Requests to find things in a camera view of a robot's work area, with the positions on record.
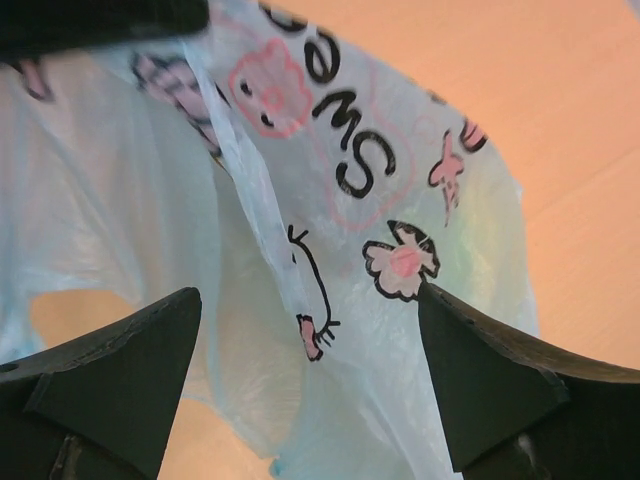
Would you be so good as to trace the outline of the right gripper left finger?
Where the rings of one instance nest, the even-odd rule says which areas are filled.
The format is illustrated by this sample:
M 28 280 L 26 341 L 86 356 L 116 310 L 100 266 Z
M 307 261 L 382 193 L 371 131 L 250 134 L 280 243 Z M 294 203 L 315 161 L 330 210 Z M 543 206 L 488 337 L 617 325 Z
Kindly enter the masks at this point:
M 4 479 L 157 478 L 201 320 L 181 289 L 1 367 Z

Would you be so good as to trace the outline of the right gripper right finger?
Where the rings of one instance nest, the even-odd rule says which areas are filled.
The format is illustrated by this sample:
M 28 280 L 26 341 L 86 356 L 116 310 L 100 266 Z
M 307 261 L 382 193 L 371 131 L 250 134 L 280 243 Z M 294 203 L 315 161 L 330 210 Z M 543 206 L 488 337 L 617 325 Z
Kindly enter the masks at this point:
M 466 479 L 636 479 L 639 373 L 549 344 L 439 287 L 418 294 L 452 468 Z

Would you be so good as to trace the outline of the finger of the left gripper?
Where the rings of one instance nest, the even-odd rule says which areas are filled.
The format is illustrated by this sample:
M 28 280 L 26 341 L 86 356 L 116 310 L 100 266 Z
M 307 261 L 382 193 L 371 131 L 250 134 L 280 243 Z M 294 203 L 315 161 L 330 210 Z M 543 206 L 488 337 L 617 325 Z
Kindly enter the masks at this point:
M 208 24 L 202 0 L 1 0 L 1 61 L 193 35 Z

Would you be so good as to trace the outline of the blue plastic bag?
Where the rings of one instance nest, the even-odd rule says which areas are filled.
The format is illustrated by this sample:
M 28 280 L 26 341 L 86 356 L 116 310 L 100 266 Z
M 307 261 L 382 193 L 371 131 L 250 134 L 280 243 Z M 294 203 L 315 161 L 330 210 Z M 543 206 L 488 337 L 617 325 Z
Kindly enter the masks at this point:
M 323 28 L 213 1 L 193 39 L 1 69 L 1 358 L 38 295 L 198 288 L 185 392 L 278 479 L 450 479 L 417 294 L 538 330 L 480 127 Z

